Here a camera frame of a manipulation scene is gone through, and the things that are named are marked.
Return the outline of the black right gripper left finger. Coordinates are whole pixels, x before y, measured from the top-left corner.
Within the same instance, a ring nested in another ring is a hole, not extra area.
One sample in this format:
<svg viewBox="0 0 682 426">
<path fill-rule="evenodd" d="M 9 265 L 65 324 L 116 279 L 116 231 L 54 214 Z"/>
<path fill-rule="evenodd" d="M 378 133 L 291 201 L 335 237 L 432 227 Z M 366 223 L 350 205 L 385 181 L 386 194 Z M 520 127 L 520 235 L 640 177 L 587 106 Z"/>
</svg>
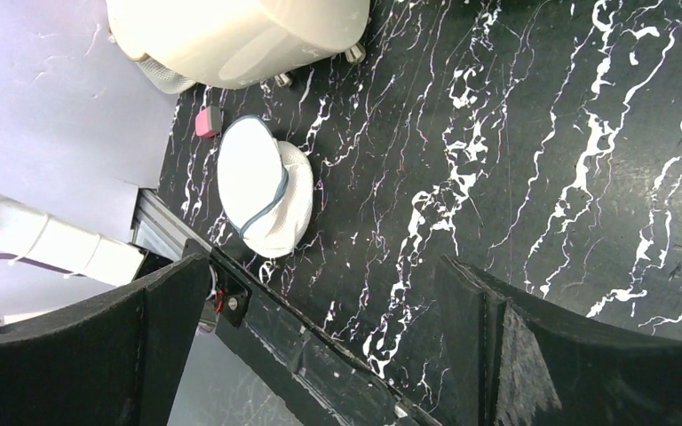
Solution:
<svg viewBox="0 0 682 426">
<path fill-rule="evenodd" d="M 0 425 L 166 424 L 209 292 L 193 255 L 0 327 Z"/>
</svg>

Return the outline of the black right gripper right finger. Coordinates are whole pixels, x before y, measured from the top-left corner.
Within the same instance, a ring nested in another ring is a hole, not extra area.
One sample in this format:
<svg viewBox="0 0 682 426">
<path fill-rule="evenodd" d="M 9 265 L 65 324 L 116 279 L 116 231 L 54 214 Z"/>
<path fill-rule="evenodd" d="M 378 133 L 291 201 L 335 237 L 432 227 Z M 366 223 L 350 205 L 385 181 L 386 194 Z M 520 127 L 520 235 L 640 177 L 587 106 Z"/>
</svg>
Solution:
<svg viewBox="0 0 682 426">
<path fill-rule="evenodd" d="M 451 256 L 434 269 L 464 425 L 682 425 L 682 342 L 588 319 Z"/>
</svg>

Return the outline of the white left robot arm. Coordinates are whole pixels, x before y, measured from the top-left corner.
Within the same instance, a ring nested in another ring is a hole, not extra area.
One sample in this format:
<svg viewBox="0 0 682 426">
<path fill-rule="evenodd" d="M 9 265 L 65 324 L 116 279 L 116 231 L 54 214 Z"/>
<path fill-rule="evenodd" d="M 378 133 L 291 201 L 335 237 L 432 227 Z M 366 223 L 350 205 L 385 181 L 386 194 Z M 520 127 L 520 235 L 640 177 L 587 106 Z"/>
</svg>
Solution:
<svg viewBox="0 0 682 426">
<path fill-rule="evenodd" d="M 172 263 L 134 244 L 70 224 L 0 194 L 0 252 L 120 287 Z"/>
</svg>

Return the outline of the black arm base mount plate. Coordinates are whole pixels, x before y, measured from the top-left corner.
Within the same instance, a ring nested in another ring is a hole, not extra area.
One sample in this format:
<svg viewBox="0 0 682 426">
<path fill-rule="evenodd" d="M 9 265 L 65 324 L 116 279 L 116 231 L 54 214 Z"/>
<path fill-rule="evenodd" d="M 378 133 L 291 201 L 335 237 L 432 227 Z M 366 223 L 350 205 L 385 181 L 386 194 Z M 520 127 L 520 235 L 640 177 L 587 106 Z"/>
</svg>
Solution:
<svg viewBox="0 0 682 426">
<path fill-rule="evenodd" d="M 202 317 L 305 425 L 433 425 L 436 421 L 264 288 L 218 249 L 186 240 L 210 263 Z"/>
</svg>

